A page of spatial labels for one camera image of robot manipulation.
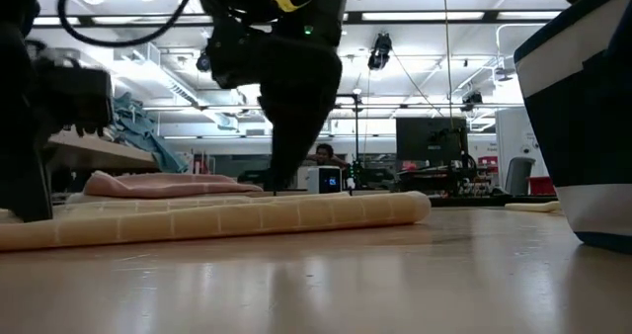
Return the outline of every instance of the folded cloth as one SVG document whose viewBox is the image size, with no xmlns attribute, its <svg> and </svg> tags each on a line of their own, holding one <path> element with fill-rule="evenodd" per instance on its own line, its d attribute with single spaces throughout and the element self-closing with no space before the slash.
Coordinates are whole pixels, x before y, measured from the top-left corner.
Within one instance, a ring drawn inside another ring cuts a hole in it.
<svg viewBox="0 0 632 334">
<path fill-rule="evenodd" d="M 209 199 L 220 199 L 220 200 L 227 200 L 227 199 L 243 199 L 243 198 L 250 198 L 249 196 L 251 195 L 255 195 L 253 193 L 249 193 L 248 195 L 243 195 L 243 194 L 210 194 L 210 195 L 198 195 L 198 196 L 192 196 L 192 197 L 174 197 L 174 198 L 167 198 L 167 199 L 160 199 L 160 201 L 181 201 L 181 200 L 209 200 Z M 147 201 L 146 199 L 131 199 L 131 198 L 124 198 L 124 201 Z M 82 204 L 88 204 L 88 203 L 103 203 L 103 202 L 120 202 L 121 198 L 116 198 L 116 197 L 102 197 L 102 196 L 87 196 L 84 195 L 83 193 L 76 193 L 76 194 L 72 194 L 70 195 L 67 199 L 66 202 L 64 203 L 65 205 L 82 205 Z"/>
<path fill-rule="evenodd" d="M 86 196 L 127 199 L 169 199 L 207 194 L 262 192 L 255 185 L 242 185 L 220 175 L 143 174 L 113 177 L 97 171 L 83 190 Z"/>
</svg>

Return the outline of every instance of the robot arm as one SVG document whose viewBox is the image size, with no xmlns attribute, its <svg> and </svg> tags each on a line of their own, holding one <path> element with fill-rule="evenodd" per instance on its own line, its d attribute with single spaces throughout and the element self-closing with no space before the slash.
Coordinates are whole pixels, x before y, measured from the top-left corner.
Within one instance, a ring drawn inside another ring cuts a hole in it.
<svg viewBox="0 0 632 334">
<path fill-rule="evenodd" d="M 333 110 L 342 75 L 336 48 L 347 0 L 223 0 L 245 14 L 215 23 L 205 49 L 222 88 L 260 83 L 273 124 L 270 187 L 293 177 Z M 212 14 L 212 7 L 203 5 Z M 249 24 L 276 20 L 271 33 Z"/>
</svg>

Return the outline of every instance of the fluorescent light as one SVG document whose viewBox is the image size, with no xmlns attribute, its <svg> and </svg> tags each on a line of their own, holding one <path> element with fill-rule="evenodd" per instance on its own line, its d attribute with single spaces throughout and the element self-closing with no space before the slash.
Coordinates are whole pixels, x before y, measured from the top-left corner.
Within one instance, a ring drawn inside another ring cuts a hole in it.
<svg viewBox="0 0 632 334">
<path fill-rule="evenodd" d="M 386 104 L 380 104 L 380 105 L 359 105 L 357 106 L 358 109 L 397 109 L 400 108 L 401 105 L 386 105 Z M 356 106 L 355 105 L 346 105 L 346 106 L 339 106 L 339 108 L 337 108 L 338 110 L 353 110 L 355 109 Z"/>
<path fill-rule="evenodd" d="M 555 12 L 501 12 L 498 19 L 554 19 L 562 11 Z"/>
<path fill-rule="evenodd" d="M 177 111 L 177 113 L 180 113 L 183 115 L 195 116 L 195 115 L 200 115 L 202 111 L 195 108 L 188 108 L 185 110 Z"/>
<path fill-rule="evenodd" d="M 223 113 L 240 113 L 242 111 L 260 111 L 261 106 L 204 106 L 202 108 L 203 111 L 214 111 L 214 112 L 223 112 Z"/>
<path fill-rule="evenodd" d="M 196 139 L 197 136 L 164 136 L 166 140 L 190 140 Z"/>
<path fill-rule="evenodd" d="M 483 18 L 483 12 L 404 12 L 404 13 L 362 13 L 365 21 L 441 21 L 441 20 L 477 20 Z"/>
<path fill-rule="evenodd" d="M 79 25 L 79 19 L 72 18 L 72 17 L 68 18 L 68 23 L 70 23 L 70 25 Z M 54 18 L 54 17 L 39 17 L 33 21 L 34 27 L 60 26 L 60 25 L 61 23 L 59 23 L 59 18 Z"/>
<path fill-rule="evenodd" d="M 143 107 L 142 108 L 146 112 L 182 112 L 182 111 L 190 111 L 194 110 L 194 107 L 191 106 L 170 106 L 170 107 Z"/>
<path fill-rule="evenodd" d="M 336 98 L 336 104 L 339 105 L 352 105 L 354 103 L 354 98 L 352 97 L 338 97 Z"/>
<path fill-rule="evenodd" d="M 218 139 L 218 138 L 241 138 L 240 134 L 236 134 L 236 135 L 209 135 L 209 136 L 202 136 L 202 139 Z"/>
<path fill-rule="evenodd" d="M 492 58 L 496 58 L 495 55 L 454 55 L 450 61 L 465 61 L 465 60 L 478 60 L 478 61 L 489 61 Z"/>
<path fill-rule="evenodd" d="M 168 16 L 102 16 L 92 18 L 95 23 L 102 25 L 146 25 L 146 24 L 163 24 L 169 20 Z M 178 18 L 180 24 L 210 24 L 212 19 L 206 15 L 187 15 L 183 14 Z"/>
<path fill-rule="evenodd" d="M 143 17 L 95 17 L 92 20 L 97 24 L 127 24 L 133 21 L 141 20 Z"/>
<path fill-rule="evenodd" d="M 394 137 L 394 133 L 364 133 L 361 132 L 359 135 L 368 137 Z M 338 133 L 324 133 L 318 136 L 319 138 L 328 138 L 328 137 L 356 137 L 354 133 L 346 133 L 346 134 L 338 134 Z"/>
</svg>

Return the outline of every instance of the table surface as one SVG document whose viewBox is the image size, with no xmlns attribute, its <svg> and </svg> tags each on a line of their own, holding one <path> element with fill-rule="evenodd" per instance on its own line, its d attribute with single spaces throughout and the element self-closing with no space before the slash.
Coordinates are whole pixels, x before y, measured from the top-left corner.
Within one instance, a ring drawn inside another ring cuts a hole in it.
<svg viewBox="0 0 632 334">
<path fill-rule="evenodd" d="M 73 169 L 156 169 L 151 153 L 101 140 L 79 137 L 74 131 L 53 135 L 49 143 L 58 147 L 58 160 Z"/>
<path fill-rule="evenodd" d="M 632 333 L 632 257 L 563 216 L 0 254 L 0 332 Z"/>
</svg>

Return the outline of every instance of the white ceiling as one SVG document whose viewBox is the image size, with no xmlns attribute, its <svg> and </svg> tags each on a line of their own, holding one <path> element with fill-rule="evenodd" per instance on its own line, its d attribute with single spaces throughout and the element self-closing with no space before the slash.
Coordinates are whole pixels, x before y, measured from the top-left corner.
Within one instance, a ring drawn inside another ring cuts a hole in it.
<svg viewBox="0 0 632 334">
<path fill-rule="evenodd" d="M 55 0 L 40 0 L 43 15 L 55 14 Z M 171 13 L 179 0 L 106 0 L 101 4 L 89 4 L 85 0 L 73 0 L 69 5 L 70 14 L 158 14 Z M 485 9 L 559 9 L 568 4 L 561 0 L 447 0 L 447 10 L 485 10 Z M 443 10 L 444 0 L 349 0 L 347 11 L 420 11 Z M 188 8 L 189 13 L 200 12 L 195 0 Z M 539 28 L 534 26 L 512 26 L 502 28 L 499 34 L 500 49 L 497 48 L 497 29 L 495 25 L 347 25 L 342 37 L 339 55 L 343 57 L 344 75 L 339 88 L 340 93 L 351 93 L 361 89 L 362 95 L 369 97 L 367 103 L 423 103 L 418 90 L 430 96 L 432 103 L 447 103 L 446 95 L 450 91 L 456 96 L 455 103 L 465 90 L 456 87 L 468 80 L 484 65 L 491 65 L 497 55 L 507 58 L 506 66 L 512 67 L 511 56 L 529 36 Z M 228 104 L 229 92 L 216 91 L 217 85 L 209 73 L 200 73 L 195 68 L 198 52 L 204 48 L 204 32 L 212 28 L 176 28 L 155 41 L 163 51 L 163 67 L 176 73 L 184 83 L 206 101 L 215 104 Z M 151 33 L 153 29 L 90 29 L 83 33 L 100 38 L 113 39 L 139 37 Z M 366 68 L 367 52 L 380 32 L 388 32 L 393 40 L 393 53 L 386 68 L 369 77 Z M 87 54 L 112 54 L 106 49 L 85 46 L 75 42 L 62 30 L 35 29 L 34 38 L 42 39 L 55 47 L 75 47 Z M 449 42 L 452 59 L 446 60 Z M 521 96 L 517 89 L 512 93 L 494 92 L 497 84 L 492 81 L 493 73 L 484 69 L 473 78 L 474 86 L 484 94 L 486 103 L 519 103 Z M 134 96 L 145 102 L 146 106 L 174 105 L 179 101 L 171 99 L 166 89 L 151 82 L 151 77 L 139 76 L 131 72 L 119 72 L 118 77 L 134 90 Z M 371 111 L 368 117 L 388 117 L 393 111 Z M 425 111 L 400 113 L 425 113 Z M 163 114 L 164 123 L 200 123 L 201 115 Z"/>
</svg>

